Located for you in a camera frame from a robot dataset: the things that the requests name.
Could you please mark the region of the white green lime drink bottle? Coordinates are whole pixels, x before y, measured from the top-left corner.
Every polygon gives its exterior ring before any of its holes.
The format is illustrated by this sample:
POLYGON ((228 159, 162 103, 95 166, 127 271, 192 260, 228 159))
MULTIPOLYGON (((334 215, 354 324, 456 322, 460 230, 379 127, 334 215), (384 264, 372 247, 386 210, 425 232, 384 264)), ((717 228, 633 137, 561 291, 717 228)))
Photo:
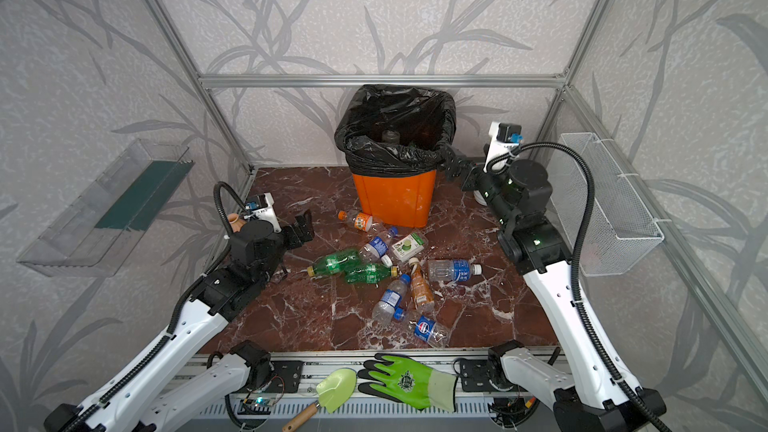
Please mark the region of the white green lime drink bottle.
POLYGON ((413 231, 393 243, 390 256, 396 264, 407 263, 411 258, 421 253, 428 245, 428 240, 423 233, 413 231))

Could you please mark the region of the blue cap water bottle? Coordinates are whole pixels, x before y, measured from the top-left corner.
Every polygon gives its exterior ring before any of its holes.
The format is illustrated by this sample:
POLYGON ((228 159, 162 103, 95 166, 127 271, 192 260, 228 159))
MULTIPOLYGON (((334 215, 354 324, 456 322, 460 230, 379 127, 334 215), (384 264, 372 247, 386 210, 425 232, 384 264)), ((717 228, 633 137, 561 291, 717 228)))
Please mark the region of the blue cap water bottle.
POLYGON ((373 309, 372 318, 376 325, 384 327, 404 319, 410 284, 411 278, 405 274, 388 286, 373 309))

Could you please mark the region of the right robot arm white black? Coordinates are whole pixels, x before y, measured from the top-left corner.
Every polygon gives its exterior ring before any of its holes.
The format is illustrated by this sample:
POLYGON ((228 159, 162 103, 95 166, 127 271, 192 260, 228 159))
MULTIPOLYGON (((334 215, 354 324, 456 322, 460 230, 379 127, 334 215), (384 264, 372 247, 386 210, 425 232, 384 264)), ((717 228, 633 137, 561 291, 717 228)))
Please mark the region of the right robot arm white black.
POLYGON ((640 385, 613 347, 580 279, 581 253, 595 206, 595 182, 586 161, 556 143, 548 148, 573 159, 586 183, 583 215, 573 245, 567 245, 545 215, 552 187, 546 169, 521 158, 516 147, 481 167, 443 146, 442 168, 464 191, 479 192, 500 224, 497 238, 505 256, 540 302, 566 354, 570 374, 509 342, 490 354, 502 377, 549 408, 563 431, 637 431, 652 425, 667 430, 660 393, 640 385))

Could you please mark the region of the small green soda bottle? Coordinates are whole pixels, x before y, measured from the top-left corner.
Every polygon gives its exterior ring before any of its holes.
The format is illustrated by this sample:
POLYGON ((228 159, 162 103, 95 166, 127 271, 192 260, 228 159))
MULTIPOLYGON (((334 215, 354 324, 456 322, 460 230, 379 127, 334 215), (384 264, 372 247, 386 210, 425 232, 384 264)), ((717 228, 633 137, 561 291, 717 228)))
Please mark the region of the small green soda bottle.
POLYGON ((348 284, 378 284, 389 278, 398 276, 396 266, 387 267, 382 263, 363 264, 344 273, 348 284))

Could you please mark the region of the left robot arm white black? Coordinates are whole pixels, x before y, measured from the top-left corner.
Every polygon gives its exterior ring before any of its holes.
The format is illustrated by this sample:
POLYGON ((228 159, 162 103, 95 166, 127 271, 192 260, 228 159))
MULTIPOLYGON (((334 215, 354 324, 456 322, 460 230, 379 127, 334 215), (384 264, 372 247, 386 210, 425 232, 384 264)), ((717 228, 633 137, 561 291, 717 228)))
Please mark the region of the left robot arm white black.
POLYGON ((267 379, 267 353, 245 342, 171 391, 189 359, 268 286, 284 254, 314 237, 312 214, 277 229, 276 219, 248 221, 230 236, 230 259, 201 275, 180 297, 168 326, 113 379, 80 404, 61 404, 47 431, 176 431, 216 398, 267 379))

